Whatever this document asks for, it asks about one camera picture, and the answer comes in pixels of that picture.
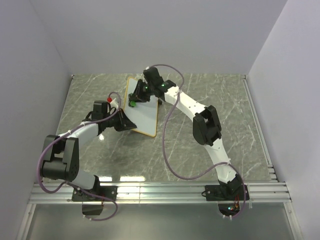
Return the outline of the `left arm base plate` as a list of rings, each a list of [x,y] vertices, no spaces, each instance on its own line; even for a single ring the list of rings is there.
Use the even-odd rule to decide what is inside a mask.
[[[117,193],[118,193],[118,187],[111,185],[111,186],[101,186],[100,189],[98,190],[98,192],[93,192],[93,191],[89,191],[88,192],[97,195],[97,196],[101,196],[104,198],[108,198],[111,199],[113,201],[116,200],[117,198]],[[101,199],[99,197],[95,197],[95,196],[91,196],[87,193],[84,193],[82,190],[73,190],[73,194],[71,197],[71,200],[73,202],[93,202],[93,201],[104,201],[104,199]]]

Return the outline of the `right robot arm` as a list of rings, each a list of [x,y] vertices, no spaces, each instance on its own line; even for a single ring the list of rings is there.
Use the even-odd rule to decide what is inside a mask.
[[[190,177],[198,179],[211,170],[216,170],[219,189],[223,199],[236,200],[246,196],[246,187],[241,174],[231,164],[222,140],[222,126],[218,112],[213,105],[203,105],[182,91],[182,86],[171,80],[164,80],[159,74],[158,65],[143,71],[134,90],[127,94],[128,105],[147,103],[151,97],[171,104],[192,121],[192,136],[207,151],[213,165],[203,173]]]

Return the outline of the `green whiteboard eraser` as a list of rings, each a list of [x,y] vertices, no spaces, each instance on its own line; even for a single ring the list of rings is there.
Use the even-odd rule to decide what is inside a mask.
[[[135,99],[135,96],[132,95],[132,94],[129,94],[128,95],[128,106],[131,107],[131,108],[134,108],[136,107],[136,99]]]

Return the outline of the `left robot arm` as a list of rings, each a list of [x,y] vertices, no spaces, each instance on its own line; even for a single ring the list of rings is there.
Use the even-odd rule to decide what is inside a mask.
[[[80,147],[107,128],[122,132],[136,127],[116,100],[96,100],[79,126],[45,138],[37,165],[38,183],[43,178],[62,180],[89,201],[105,200],[109,193],[101,187],[99,177],[80,169]]]

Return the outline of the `yellow framed whiteboard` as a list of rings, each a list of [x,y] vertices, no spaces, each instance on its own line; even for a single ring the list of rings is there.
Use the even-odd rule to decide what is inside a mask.
[[[158,99],[151,96],[148,102],[138,102],[134,107],[129,106],[129,94],[134,92],[137,83],[138,80],[133,77],[127,79],[123,111],[136,125],[133,131],[155,137],[157,134]]]

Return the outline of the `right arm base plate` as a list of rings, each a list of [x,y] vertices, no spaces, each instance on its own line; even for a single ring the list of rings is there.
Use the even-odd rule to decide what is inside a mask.
[[[225,185],[205,185],[201,196],[205,197],[206,201],[243,201],[244,193],[242,185],[235,192],[231,192]]]

